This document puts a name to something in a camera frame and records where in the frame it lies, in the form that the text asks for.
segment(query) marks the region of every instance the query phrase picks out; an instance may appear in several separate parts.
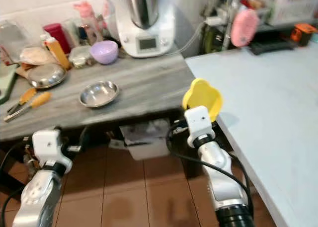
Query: tiled floor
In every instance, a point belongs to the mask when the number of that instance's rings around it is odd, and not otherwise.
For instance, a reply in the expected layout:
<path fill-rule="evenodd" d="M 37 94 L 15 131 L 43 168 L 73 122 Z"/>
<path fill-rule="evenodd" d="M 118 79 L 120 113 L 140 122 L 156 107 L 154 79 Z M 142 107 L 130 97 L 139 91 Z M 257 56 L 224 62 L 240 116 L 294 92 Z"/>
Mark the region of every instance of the tiled floor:
<path fill-rule="evenodd" d="M 11 174 L 26 180 L 20 166 Z M 53 227 L 218 226 L 205 176 L 186 180 L 181 162 L 171 156 L 134 161 L 126 151 L 90 149 L 76 158 L 62 191 Z M 5 198 L 1 194 L 0 203 Z M 256 226 L 274 227 L 261 198 L 255 194 L 253 199 Z M 7 227 L 18 208 L 10 201 Z"/>

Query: food processor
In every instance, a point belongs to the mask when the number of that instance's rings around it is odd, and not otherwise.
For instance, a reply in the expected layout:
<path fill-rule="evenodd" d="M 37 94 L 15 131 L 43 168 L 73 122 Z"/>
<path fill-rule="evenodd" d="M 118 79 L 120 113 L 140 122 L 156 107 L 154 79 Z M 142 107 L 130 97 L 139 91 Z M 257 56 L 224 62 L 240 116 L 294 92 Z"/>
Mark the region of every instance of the food processor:
<path fill-rule="evenodd" d="M 120 42 L 132 57 L 160 56 L 173 46 L 175 15 L 169 0 L 117 0 Z"/>

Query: stainless steel bowl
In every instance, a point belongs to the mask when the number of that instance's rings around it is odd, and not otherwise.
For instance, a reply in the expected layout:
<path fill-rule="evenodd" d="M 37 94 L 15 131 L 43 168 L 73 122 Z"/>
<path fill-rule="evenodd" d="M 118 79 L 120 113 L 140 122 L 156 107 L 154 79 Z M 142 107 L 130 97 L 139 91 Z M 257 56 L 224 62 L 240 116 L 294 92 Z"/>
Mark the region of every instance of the stainless steel bowl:
<path fill-rule="evenodd" d="M 85 107 L 97 108 L 113 101 L 118 93 L 119 88 L 115 83 L 99 81 L 86 86 L 79 96 L 79 101 Z"/>
<path fill-rule="evenodd" d="M 66 77 L 66 70 L 57 64 L 46 64 L 33 68 L 28 73 L 29 83 L 37 89 L 50 88 L 61 83 Z"/>

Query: white box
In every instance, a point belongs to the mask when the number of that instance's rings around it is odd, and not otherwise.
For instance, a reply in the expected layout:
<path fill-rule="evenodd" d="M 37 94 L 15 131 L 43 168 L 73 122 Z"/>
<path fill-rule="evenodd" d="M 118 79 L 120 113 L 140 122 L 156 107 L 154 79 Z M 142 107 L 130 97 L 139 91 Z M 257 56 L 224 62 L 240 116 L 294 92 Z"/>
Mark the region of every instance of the white box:
<path fill-rule="evenodd" d="M 268 19 L 270 25 L 282 25 L 310 21 L 318 0 L 271 0 L 271 15 Z"/>
<path fill-rule="evenodd" d="M 165 139 L 157 139 L 151 144 L 127 146 L 127 148 L 134 160 L 149 159 L 170 154 L 165 144 Z"/>

